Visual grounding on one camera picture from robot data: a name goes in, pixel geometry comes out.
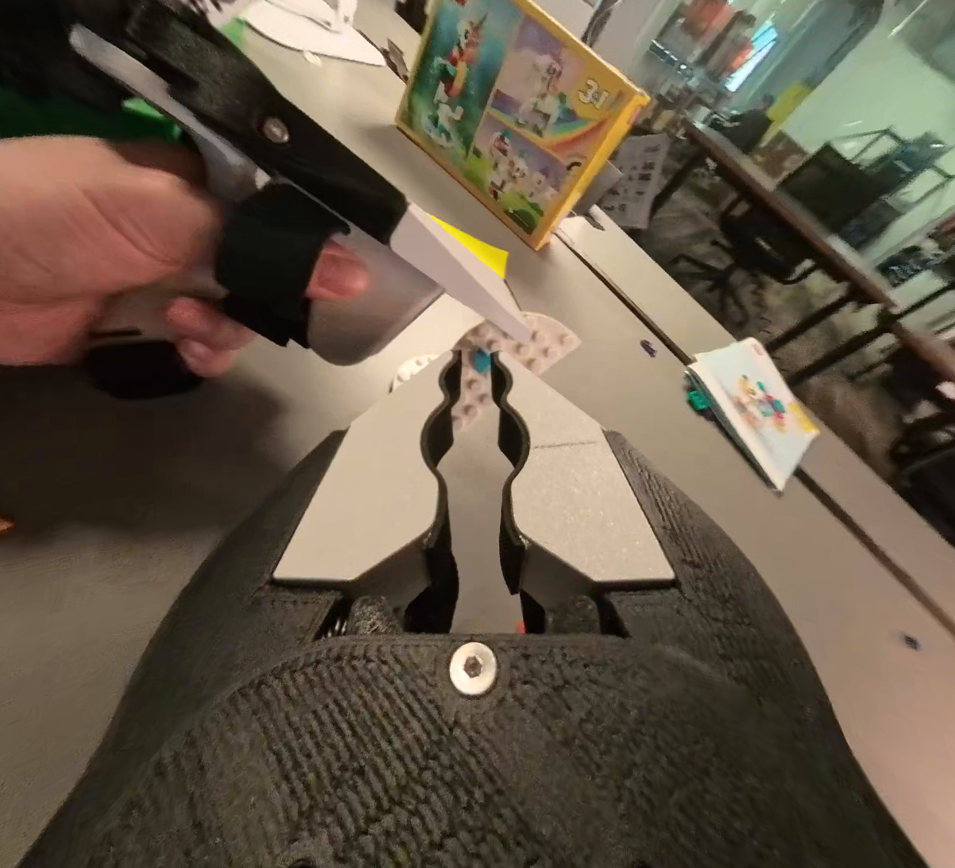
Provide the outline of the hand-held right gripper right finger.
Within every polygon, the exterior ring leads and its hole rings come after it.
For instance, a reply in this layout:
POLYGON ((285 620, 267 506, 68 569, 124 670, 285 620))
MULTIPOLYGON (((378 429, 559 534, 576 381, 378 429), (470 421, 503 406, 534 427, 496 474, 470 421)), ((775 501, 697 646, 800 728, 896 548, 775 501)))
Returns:
POLYGON ((670 588, 675 572, 603 426, 513 356, 493 354, 496 443, 511 465, 499 559, 520 630, 613 624, 608 594, 670 588))

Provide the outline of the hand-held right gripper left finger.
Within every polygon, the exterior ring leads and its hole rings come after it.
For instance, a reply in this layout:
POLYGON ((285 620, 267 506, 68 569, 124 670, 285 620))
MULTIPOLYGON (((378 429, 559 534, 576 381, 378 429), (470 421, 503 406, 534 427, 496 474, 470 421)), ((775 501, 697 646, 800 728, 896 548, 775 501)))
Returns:
POLYGON ((356 418, 304 508, 272 579, 383 597, 410 632, 450 631, 459 598, 447 484, 460 354, 441 354, 356 418))

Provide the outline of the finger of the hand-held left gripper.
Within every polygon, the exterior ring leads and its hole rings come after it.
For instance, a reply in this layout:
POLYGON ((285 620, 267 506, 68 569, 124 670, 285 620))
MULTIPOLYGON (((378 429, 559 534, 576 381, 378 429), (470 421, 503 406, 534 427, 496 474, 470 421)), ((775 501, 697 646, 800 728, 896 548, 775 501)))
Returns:
POLYGON ((532 328, 506 281, 418 205, 407 205, 388 246, 406 264, 512 339, 530 339, 532 328))

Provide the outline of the colourful brick plate assembly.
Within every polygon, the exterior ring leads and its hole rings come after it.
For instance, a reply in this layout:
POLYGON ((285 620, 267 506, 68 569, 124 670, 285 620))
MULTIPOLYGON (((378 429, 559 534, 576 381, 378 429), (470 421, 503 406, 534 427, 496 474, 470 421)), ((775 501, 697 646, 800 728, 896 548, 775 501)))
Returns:
POLYGON ((440 354, 422 354, 405 361, 394 374, 389 385, 389 392, 395 392, 400 386, 406 384, 418 373, 423 372, 433 362, 438 360, 440 356, 440 354))

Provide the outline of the white and orange brick plate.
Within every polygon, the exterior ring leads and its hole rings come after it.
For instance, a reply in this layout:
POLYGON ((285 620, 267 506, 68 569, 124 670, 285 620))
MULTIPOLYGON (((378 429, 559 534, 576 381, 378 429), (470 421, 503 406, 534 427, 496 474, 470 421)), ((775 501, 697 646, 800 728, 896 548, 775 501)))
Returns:
POLYGON ((460 354, 460 394, 451 410, 455 435, 466 432, 495 408, 492 355, 503 352, 534 374, 541 375, 579 349, 580 338, 568 327, 543 314, 526 315, 530 337, 520 342, 490 322, 466 331, 457 341, 460 354))

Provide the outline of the green plastic bin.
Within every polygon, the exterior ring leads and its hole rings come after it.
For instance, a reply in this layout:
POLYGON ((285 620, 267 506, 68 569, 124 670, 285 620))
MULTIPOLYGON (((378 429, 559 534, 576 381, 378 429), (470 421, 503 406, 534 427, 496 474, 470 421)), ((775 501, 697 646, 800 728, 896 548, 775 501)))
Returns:
POLYGON ((190 109, 228 127, 264 86, 221 30, 174 0, 2 0, 2 138, 184 142, 178 123, 79 54, 71 39, 78 26, 159 74, 190 109))

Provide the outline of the yellow toy set box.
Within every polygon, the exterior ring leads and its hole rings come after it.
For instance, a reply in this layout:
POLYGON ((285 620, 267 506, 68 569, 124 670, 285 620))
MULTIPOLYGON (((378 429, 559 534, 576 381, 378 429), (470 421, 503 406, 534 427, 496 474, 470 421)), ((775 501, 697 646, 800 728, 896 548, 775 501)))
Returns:
POLYGON ((539 251, 650 102, 532 0, 432 0, 395 124, 539 251))

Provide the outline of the person's left hand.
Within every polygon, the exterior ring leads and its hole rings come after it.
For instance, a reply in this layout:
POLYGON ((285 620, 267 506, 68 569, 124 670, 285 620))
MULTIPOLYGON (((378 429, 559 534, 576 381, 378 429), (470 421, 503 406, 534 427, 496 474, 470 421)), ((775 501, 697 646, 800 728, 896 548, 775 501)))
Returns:
POLYGON ((114 296, 210 266, 221 227, 185 147, 2 140, 2 366, 77 361, 114 296))

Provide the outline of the yellow sticky note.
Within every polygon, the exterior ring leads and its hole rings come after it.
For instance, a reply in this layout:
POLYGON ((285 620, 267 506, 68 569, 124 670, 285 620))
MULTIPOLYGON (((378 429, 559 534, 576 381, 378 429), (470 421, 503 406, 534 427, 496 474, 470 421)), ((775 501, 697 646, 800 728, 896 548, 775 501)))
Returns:
POLYGON ((506 279, 509 252, 498 248, 486 241, 472 236, 456 226, 448 223, 446 220, 431 216, 436 223, 450 236, 459 241, 484 265, 490 268, 497 277, 506 279))

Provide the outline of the grey slanted panel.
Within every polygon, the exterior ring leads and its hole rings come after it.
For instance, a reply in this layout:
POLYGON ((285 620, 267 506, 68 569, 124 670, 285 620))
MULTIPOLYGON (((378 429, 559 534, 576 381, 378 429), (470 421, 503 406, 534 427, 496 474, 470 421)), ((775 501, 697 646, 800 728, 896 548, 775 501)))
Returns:
POLYGON ((606 160, 593 180, 583 189, 569 214, 585 216, 594 206, 600 205, 601 200, 618 186, 622 177, 623 173, 616 164, 606 160))

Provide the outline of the printed paper sheet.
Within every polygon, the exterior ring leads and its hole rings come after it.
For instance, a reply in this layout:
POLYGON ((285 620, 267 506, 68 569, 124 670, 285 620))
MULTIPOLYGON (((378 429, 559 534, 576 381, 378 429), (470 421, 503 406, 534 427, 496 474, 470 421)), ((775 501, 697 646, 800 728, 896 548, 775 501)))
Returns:
POLYGON ((663 187, 663 167, 670 137, 665 133, 634 134, 619 146, 612 159, 620 178, 599 202, 605 215, 624 229, 644 231, 651 208, 663 187))

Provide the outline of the instruction booklet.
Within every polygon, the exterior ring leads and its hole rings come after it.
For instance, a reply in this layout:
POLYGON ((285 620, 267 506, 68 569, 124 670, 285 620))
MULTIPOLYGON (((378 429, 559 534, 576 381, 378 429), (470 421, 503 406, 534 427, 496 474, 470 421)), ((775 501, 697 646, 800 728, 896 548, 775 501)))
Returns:
POLYGON ((700 353, 686 378, 763 480, 783 492, 820 430, 765 347, 746 337, 700 353))

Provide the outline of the black office chair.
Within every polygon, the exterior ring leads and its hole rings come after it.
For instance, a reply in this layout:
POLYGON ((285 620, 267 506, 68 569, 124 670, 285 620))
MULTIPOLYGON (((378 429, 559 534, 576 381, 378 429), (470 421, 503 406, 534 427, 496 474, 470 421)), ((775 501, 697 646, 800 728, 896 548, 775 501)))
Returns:
POLYGON ((690 280, 704 285, 713 295, 719 315, 733 325, 746 325, 752 317, 736 281, 739 276, 745 276, 759 296, 769 282, 792 287, 817 270, 809 246, 789 225, 764 210, 727 214, 720 219, 719 232, 720 237, 712 239, 710 246, 726 256, 723 265, 683 252, 668 262, 667 269, 682 269, 690 280))

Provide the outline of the brown table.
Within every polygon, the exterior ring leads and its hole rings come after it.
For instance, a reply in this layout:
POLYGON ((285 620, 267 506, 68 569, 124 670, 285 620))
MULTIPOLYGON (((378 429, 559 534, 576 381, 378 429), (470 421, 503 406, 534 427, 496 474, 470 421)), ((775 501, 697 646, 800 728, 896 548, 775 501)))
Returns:
POLYGON ((788 226, 809 247, 818 267, 832 280, 844 285, 842 294, 834 301, 772 339, 766 345, 769 352, 786 347, 851 304, 878 309, 877 323, 869 330, 854 335, 817 360, 790 373, 787 379, 791 386, 799 386, 817 377, 889 335, 937 374, 942 382, 953 382, 954 350, 937 335, 905 325, 904 311, 896 306, 888 287, 877 279, 874 272, 864 268, 860 258, 850 255, 846 244, 826 230, 787 192, 770 188, 758 168, 725 135, 708 125, 695 123, 688 117, 683 117, 683 130, 697 151, 728 173, 730 184, 748 204, 767 209, 788 226))

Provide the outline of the storage shelves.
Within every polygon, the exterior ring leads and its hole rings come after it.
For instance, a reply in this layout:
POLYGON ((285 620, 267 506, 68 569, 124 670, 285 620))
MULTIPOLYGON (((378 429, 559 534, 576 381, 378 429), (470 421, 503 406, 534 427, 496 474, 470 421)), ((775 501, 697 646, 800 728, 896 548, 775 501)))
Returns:
POLYGON ((780 40, 775 23, 730 0, 680 2, 648 50, 655 95, 739 93, 780 40))

